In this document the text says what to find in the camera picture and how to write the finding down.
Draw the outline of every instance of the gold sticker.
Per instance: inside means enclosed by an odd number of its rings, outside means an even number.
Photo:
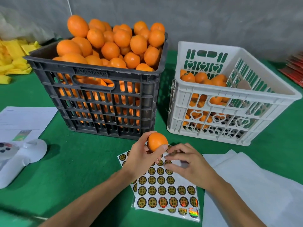
[[[145,198],[139,198],[137,204],[140,208],[144,208],[146,206],[146,199]]]
[[[140,183],[141,185],[144,185],[144,184],[146,183],[146,177],[141,176],[141,177],[139,178],[139,183]]]
[[[181,216],[185,216],[187,214],[187,209],[178,209],[178,212]]]
[[[192,205],[193,207],[198,207],[198,199],[196,199],[195,197],[191,197],[191,198],[189,199],[189,202],[191,203],[191,205]]]
[[[158,193],[159,193],[160,195],[165,195],[165,194],[166,194],[166,188],[165,188],[164,186],[160,186],[160,187],[158,188]]]
[[[158,177],[157,181],[160,185],[163,185],[165,183],[165,178],[160,176],[160,177]]]
[[[156,183],[156,178],[154,176],[150,176],[149,177],[149,184],[153,185],[154,183]]]
[[[175,197],[169,199],[169,204],[171,207],[176,208],[178,206],[178,200]]]
[[[170,195],[175,195],[176,194],[176,188],[173,187],[173,186],[169,186],[167,190],[169,191]]]
[[[159,163],[157,163],[157,165],[158,166],[163,166],[163,161],[160,159],[160,160],[158,160],[159,161]]]
[[[149,187],[149,194],[150,194],[150,195],[155,195],[156,192],[157,192],[156,187],[154,187],[154,186],[150,186],[150,187]]]
[[[156,170],[153,167],[149,168],[149,170],[148,170],[148,173],[151,175],[155,174],[155,172],[156,172]]]
[[[195,195],[195,193],[196,193],[196,190],[195,190],[195,188],[193,186],[188,186],[187,187],[187,191],[191,195]]]
[[[172,173],[173,173],[173,171],[168,170],[168,169],[166,169],[165,172],[166,172],[168,175],[172,175]]]
[[[159,167],[157,169],[157,173],[160,174],[160,175],[164,174],[164,169],[162,167]]]
[[[184,195],[186,194],[186,189],[184,186],[179,186],[178,187],[178,193],[181,194],[181,195]]]
[[[162,208],[165,208],[167,206],[167,199],[165,197],[159,199],[159,206]]]
[[[189,215],[193,218],[197,218],[199,216],[199,212],[198,210],[196,209],[196,211],[194,210],[189,210]]]
[[[177,209],[167,209],[169,211],[169,213],[174,213],[176,212]]]
[[[166,178],[166,181],[167,181],[167,183],[170,184],[170,185],[172,185],[172,184],[175,183],[175,179],[174,179],[172,176],[168,176],[168,177]]]
[[[134,185],[133,190],[134,190],[135,193],[137,192],[137,183]]]
[[[167,150],[166,150],[166,152],[168,152],[169,151],[169,149],[171,148],[172,146],[171,145],[169,145],[168,146],[168,148],[167,148]]]
[[[126,155],[125,155],[125,154],[120,155],[120,156],[119,156],[119,159],[120,159],[121,161],[124,161],[124,160],[126,159]]]
[[[141,196],[145,195],[146,194],[146,188],[143,187],[143,186],[139,187],[138,194],[140,194]]]
[[[188,206],[188,200],[187,200],[186,197],[181,197],[181,198],[180,198],[180,205],[181,205],[182,207],[184,207],[184,208]]]
[[[153,197],[149,198],[149,206],[155,208],[157,206],[157,200]]]

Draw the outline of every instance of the person's left hand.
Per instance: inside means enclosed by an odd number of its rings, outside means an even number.
[[[142,176],[150,168],[154,162],[158,162],[158,158],[167,150],[168,145],[161,145],[153,153],[148,154],[148,147],[145,145],[147,138],[151,133],[144,133],[139,140],[132,145],[131,152],[124,164],[122,170],[130,174],[132,182]]]

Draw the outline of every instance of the green surface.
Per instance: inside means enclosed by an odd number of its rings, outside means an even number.
[[[164,134],[169,143],[189,142],[200,153],[223,154],[230,149],[244,152],[260,167],[303,184],[303,100],[294,102],[273,121],[250,146],[237,146],[210,140],[174,135],[167,131],[167,109],[170,84],[174,76],[177,52],[169,52],[165,72],[161,76],[155,130]],[[302,89],[279,72],[277,75]],[[35,74],[13,76],[9,85],[0,85],[0,110],[6,106],[54,106]],[[105,181],[119,170],[117,155],[129,150],[133,140],[76,133],[67,129],[57,113],[40,136],[48,144],[46,156],[27,166],[7,188],[0,190],[0,206],[51,217],[74,199]],[[204,191],[198,188],[203,213]],[[130,187],[123,190],[99,215],[93,226],[201,226],[181,218],[131,208],[134,194]],[[37,226],[0,211],[1,226]]]

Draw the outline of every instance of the hand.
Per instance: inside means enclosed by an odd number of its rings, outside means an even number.
[[[165,164],[164,167],[178,173],[198,187],[209,191],[220,180],[220,176],[190,144],[180,143],[172,146],[168,153],[170,155],[165,156],[166,160],[187,161],[189,164],[187,168],[182,168],[172,163]]]
[[[126,171],[131,176],[131,181],[138,179],[150,168],[153,163],[158,163],[158,159],[161,159],[161,155],[167,150],[168,145],[162,145],[158,147],[155,152],[148,154],[150,150],[145,145],[147,138],[151,133],[156,131],[150,131],[144,133],[139,140],[132,145],[131,152],[124,164],[122,170]]]

